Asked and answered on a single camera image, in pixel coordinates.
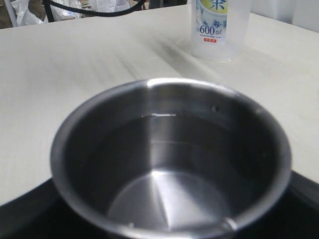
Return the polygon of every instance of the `table surface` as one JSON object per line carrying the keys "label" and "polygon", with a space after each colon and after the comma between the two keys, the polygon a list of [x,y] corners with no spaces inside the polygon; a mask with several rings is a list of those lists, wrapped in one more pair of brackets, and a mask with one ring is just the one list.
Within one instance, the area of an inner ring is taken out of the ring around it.
{"label": "table surface", "polygon": [[319,34],[251,14],[233,61],[191,56],[190,6],[0,31],[0,205],[51,177],[53,137],[68,114],[110,87],[186,77],[223,84],[282,124],[293,169],[319,182]]}

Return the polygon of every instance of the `pot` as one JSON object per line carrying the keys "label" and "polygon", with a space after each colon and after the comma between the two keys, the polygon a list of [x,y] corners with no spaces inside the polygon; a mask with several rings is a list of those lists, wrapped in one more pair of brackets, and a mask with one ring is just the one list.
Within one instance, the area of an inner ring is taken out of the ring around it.
{"label": "pot", "polygon": [[68,205],[112,235],[230,238],[281,197],[291,152],[277,121],[248,97],[163,78],[78,107],[55,136],[51,170]]}

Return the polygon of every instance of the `plastic bottle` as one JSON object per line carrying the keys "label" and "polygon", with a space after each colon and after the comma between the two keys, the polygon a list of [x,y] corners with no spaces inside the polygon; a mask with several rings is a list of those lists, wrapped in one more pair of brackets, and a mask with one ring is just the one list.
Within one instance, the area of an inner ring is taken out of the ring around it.
{"label": "plastic bottle", "polygon": [[241,52],[251,0],[192,0],[191,41],[194,56],[230,60]]}

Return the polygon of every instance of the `black stove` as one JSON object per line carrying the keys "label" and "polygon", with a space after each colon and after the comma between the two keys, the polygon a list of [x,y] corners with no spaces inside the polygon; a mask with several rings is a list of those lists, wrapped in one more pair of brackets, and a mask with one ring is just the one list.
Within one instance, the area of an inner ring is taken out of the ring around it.
{"label": "black stove", "polygon": [[[51,180],[0,207],[0,239],[107,238],[59,198]],[[289,188],[236,239],[319,239],[319,185],[293,173]]]}

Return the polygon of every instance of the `bottle label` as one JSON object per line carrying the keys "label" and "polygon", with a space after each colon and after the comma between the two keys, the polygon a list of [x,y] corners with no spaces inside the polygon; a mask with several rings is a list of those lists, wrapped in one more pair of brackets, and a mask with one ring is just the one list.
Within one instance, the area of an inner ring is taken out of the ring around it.
{"label": "bottle label", "polygon": [[207,44],[225,44],[229,0],[195,0],[196,32]]}

